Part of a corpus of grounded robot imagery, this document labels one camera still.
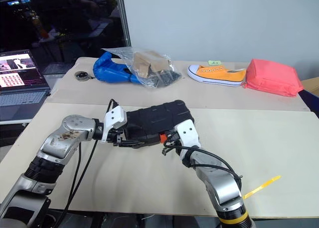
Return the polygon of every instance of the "laptop keyboard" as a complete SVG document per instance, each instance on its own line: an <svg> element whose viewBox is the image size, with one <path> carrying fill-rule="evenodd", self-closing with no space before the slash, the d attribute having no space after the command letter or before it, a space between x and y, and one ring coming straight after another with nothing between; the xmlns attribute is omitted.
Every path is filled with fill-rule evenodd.
<svg viewBox="0 0 319 228"><path fill-rule="evenodd" d="M0 107L10 106L10 105L37 104L38 102L41 101L41 99L45 95L45 93L46 93L46 91L22 93L22 94L11 94L11 95L1 95L0 96Z"/></svg>

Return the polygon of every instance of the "yellow zip tie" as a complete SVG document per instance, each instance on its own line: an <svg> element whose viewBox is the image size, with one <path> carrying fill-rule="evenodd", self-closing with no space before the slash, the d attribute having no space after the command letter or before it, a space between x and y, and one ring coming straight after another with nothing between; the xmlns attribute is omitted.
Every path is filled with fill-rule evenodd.
<svg viewBox="0 0 319 228"><path fill-rule="evenodd" d="M278 180L279 178L281 178L281 176L273 177L269 181L265 182L263 185L257 187L255 190L247 193L245 196L243 196L243 199L246 199L246 198L250 197L251 195L255 194L256 192L259 192L260 190L262 190L265 187L269 186L270 184L272 184L274 181Z"/></svg>

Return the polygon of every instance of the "pink bag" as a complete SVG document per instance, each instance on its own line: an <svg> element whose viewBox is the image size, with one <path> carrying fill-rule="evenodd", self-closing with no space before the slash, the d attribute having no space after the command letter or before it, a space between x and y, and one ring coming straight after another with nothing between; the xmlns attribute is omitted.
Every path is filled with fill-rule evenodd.
<svg viewBox="0 0 319 228"><path fill-rule="evenodd" d="M250 89L289 97L304 89L293 67L267 60L250 62L246 83L245 87Z"/></svg>

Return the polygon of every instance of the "yellow sneaker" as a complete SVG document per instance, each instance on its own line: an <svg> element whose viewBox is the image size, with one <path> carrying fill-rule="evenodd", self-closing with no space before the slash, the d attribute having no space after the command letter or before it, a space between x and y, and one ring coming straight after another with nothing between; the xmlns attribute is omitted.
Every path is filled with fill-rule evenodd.
<svg viewBox="0 0 319 228"><path fill-rule="evenodd" d="M246 69L227 70L223 65L209 67L190 65L187 73L191 78L202 83L239 86L245 78Z"/></svg>

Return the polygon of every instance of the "cardboard piece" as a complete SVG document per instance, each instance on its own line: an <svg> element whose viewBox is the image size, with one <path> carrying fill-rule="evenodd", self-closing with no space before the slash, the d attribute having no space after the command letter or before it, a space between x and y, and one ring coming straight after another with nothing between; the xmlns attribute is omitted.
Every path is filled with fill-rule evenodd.
<svg viewBox="0 0 319 228"><path fill-rule="evenodd" d="M302 80L301 83L304 86L304 90L319 97L319 77Z"/></svg>
<svg viewBox="0 0 319 228"><path fill-rule="evenodd" d="M168 70L171 63L155 51L136 52L134 54L133 69L138 76L147 78L151 72Z"/></svg>

